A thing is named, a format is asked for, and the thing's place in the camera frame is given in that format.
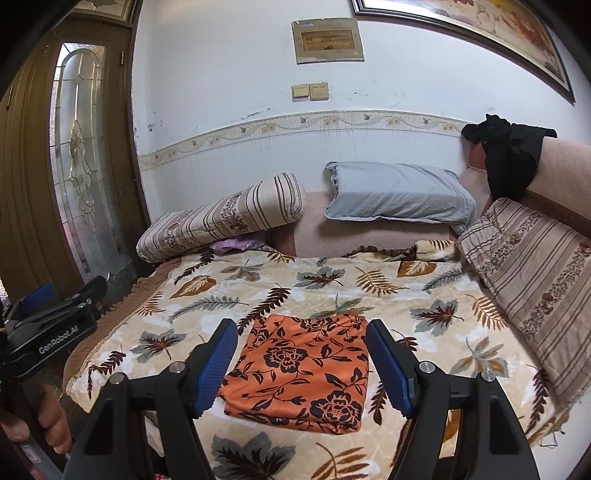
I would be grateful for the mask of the person's left hand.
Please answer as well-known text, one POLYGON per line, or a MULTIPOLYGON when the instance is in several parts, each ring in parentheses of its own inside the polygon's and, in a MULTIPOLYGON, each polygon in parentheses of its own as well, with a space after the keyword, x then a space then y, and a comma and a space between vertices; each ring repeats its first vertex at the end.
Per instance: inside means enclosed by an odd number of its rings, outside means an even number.
MULTIPOLYGON (((39 405, 38 421, 44 429, 47 444, 57 454, 67 453, 72 445, 72 438, 64 409, 59 403, 54 389, 43 385, 44 395, 39 405)), ((30 436, 27 424, 17 416, 1 412, 1 426, 8 439, 22 443, 30 436)))

